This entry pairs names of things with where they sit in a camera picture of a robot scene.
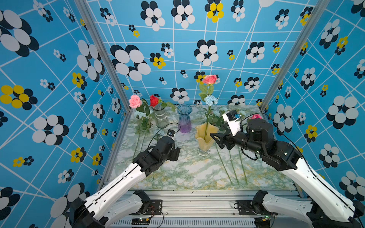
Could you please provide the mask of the white blue flower bunch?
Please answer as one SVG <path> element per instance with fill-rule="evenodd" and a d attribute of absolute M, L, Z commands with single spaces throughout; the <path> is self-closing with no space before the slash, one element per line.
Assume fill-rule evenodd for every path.
<path fill-rule="evenodd" d="M 227 111 L 228 111 L 228 108 L 225 107 L 225 106 L 222 106 L 221 108 L 219 108 L 219 113 L 221 114 L 221 117 L 220 117 L 220 119 L 221 119 L 220 131 L 223 132 L 223 133 L 225 133 L 228 130 L 228 128 L 229 128 L 228 127 L 228 124 L 223 120 L 223 117 L 222 117 L 222 115 L 224 113 L 226 113 Z M 236 174 L 236 171 L 235 171 L 235 167 L 234 167 L 234 164 L 233 164 L 233 160 L 232 160 L 232 153 L 231 153 L 230 150 L 228 150 L 228 151 L 229 151 L 229 156 L 230 156 L 230 162 L 231 162 L 231 165 L 232 165 L 232 171 L 233 171 L 233 173 L 235 175 L 237 184 L 239 185 L 240 184 L 239 183 L 239 179 L 237 177 L 237 174 Z"/>

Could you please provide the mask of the yellow fluted glass vase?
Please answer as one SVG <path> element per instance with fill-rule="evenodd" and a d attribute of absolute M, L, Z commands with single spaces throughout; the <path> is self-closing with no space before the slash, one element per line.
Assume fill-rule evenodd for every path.
<path fill-rule="evenodd" d="M 195 138 L 198 141 L 198 154 L 202 157 L 208 156 L 210 154 L 210 148 L 215 143 L 210 133 L 218 133 L 219 128 L 210 124 L 204 123 L 195 127 L 196 134 Z"/>

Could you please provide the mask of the purple blue glass vase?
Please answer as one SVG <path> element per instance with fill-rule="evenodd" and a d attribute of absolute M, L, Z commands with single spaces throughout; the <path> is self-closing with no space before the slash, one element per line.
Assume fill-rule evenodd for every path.
<path fill-rule="evenodd" d="M 177 108 L 177 113 L 179 116 L 180 131 L 183 134 L 189 133 L 192 129 L 192 123 L 190 119 L 190 114 L 192 112 L 192 107 L 187 104 L 181 104 Z"/>

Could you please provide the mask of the clear ribbed glass vase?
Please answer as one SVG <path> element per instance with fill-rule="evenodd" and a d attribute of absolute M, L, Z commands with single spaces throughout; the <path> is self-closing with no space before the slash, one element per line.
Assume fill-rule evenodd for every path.
<path fill-rule="evenodd" d="M 155 122 L 158 128 L 164 128 L 169 124 L 169 120 L 166 115 L 165 107 L 162 106 L 162 103 L 156 105 L 154 108 L 155 113 Z"/>

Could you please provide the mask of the pink and blue flower bunch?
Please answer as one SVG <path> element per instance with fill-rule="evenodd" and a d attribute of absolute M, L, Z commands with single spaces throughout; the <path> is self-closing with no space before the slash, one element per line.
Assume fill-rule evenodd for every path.
<path fill-rule="evenodd" d="M 203 102 L 208 106 L 204 108 L 205 110 L 205 123 L 209 123 L 209 118 L 213 113 L 213 105 L 218 103 L 218 99 L 213 95 L 214 92 L 214 84 L 217 81 L 216 75 L 207 75 L 199 84 L 200 93 L 199 96 Z"/>

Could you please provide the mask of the red rose stem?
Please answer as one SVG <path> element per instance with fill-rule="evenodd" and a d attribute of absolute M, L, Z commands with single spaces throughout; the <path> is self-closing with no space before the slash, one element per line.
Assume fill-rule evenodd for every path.
<path fill-rule="evenodd" d="M 156 96 L 150 96 L 150 106 L 155 110 L 155 111 L 160 111 L 163 110 L 166 107 L 171 108 L 171 110 L 173 112 L 176 111 L 176 107 L 174 104 L 172 104 L 171 102 L 164 102 L 162 99 L 156 97 Z"/>

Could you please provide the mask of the pink rose stem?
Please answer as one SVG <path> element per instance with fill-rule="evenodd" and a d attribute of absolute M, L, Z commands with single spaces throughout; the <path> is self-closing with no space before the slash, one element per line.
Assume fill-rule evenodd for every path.
<path fill-rule="evenodd" d="M 131 95 L 129 99 L 129 107 L 140 113 L 150 115 L 150 107 L 145 99 L 141 99 L 138 95 Z"/>

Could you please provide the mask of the white blue flower stem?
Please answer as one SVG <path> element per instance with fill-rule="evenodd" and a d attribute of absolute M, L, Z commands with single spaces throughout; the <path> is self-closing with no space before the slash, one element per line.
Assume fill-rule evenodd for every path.
<path fill-rule="evenodd" d="M 221 107 L 218 111 L 214 111 L 214 113 L 213 113 L 213 115 L 214 115 L 214 117 L 213 117 L 213 123 L 215 124 L 216 127 L 219 128 L 219 131 L 220 132 L 224 132 L 224 127 L 223 127 L 224 120 L 223 120 L 222 114 L 224 114 L 227 111 L 228 111 L 228 108 Z M 227 169 L 225 167 L 224 161 L 223 161 L 223 159 L 222 159 L 222 157 L 220 155 L 220 151 L 221 150 L 218 148 L 217 144 L 215 144 L 215 147 L 216 147 L 217 154 L 219 156 L 220 162 L 221 162 L 221 164 L 222 164 L 222 166 L 223 166 L 223 168 L 224 168 L 224 170 L 225 170 L 225 172 L 227 174 L 227 177 L 228 177 L 230 183 L 233 184 L 233 182 L 232 182 L 232 180 L 230 178 L 230 175 L 229 175 L 229 173 L 228 173 L 228 171 L 227 171 Z"/>

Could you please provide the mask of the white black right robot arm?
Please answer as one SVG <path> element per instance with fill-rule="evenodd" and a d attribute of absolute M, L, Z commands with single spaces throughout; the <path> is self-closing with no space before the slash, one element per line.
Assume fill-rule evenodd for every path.
<path fill-rule="evenodd" d="M 240 123 L 228 122 L 224 134 L 211 133 L 221 149 L 238 146 L 260 156 L 263 162 L 294 181 L 311 198 L 299 201 L 258 191 L 251 209 L 259 215 L 283 214 L 304 221 L 313 228 L 362 228 L 361 217 L 365 206 L 352 201 L 319 176 L 307 163 L 302 153 L 291 144 L 273 138 L 273 126 L 263 119 L 253 119 L 242 131 Z"/>

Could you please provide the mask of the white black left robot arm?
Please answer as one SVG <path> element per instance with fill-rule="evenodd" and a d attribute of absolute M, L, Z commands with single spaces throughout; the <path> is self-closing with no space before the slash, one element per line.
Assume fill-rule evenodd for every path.
<path fill-rule="evenodd" d="M 76 198 L 70 204 L 69 224 L 73 228 L 107 228 L 135 213 L 145 213 L 150 198 L 143 190 L 120 200 L 135 184 L 157 171 L 166 161 L 178 160 L 180 148 L 172 136 L 161 137 L 156 145 L 140 152 L 131 164 L 108 185 L 86 199 Z"/>

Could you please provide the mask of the small green circuit board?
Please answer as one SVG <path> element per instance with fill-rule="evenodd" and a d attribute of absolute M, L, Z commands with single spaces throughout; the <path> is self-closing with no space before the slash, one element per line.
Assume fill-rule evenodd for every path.
<path fill-rule="evenodd" d="M 131 226 L 142 226 L 142 227 L 148 227 L 150 224 L 151 219 L 150 218 L 132 218 Z"/>

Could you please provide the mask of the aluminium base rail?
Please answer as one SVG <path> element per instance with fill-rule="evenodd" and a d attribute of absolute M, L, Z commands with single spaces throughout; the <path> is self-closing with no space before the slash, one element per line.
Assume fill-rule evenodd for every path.
<path fill-rule="evenodd" d="M 128 191 L 120 200 L 129 198 Z M 255 228 L 292 223 L 294 219 L 279 214 L 259 215 L 249 209 L 255 191 L 149 191 L 145 213 L 130 214 L 109 227 L 125 228 Z M 150 218 L 148 227 L 131 226 L 132 218 Z"/>

